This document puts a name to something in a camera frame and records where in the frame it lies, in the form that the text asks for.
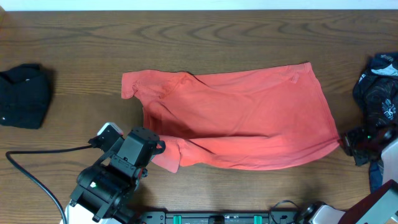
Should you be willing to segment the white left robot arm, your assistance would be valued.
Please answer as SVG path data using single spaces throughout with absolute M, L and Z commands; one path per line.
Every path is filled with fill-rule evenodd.
M 128 223 L 126 208 L 157 147 L 158 135 L 138 127 L 124 137 L 114 123 L 105 123 L 88 143 L 104 154 L 80 172 L 65 209 L 67 223 Z

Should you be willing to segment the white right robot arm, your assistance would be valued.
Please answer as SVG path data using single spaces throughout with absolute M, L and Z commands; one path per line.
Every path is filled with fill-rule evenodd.
M 386 223 L 397 220 L 397 124 L 377 128 L 352 130 L 343 135 L 341 146 L 349 156 L 364 153 L 370 159 L 380 159 L 382 185 L 347 211 L 337 210 L 323 202 L 303 209 L 295 223 Z

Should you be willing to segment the red orange t-shirt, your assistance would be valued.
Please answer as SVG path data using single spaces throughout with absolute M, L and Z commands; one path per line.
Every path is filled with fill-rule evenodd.
M 284 169 L 321 159 L 339 145 L 310 63 L 197 76 L 127 72 L 121 96 L 142 103 L 144 126 L 166 145 L 154 163 L 171 172 L 195 164 Z

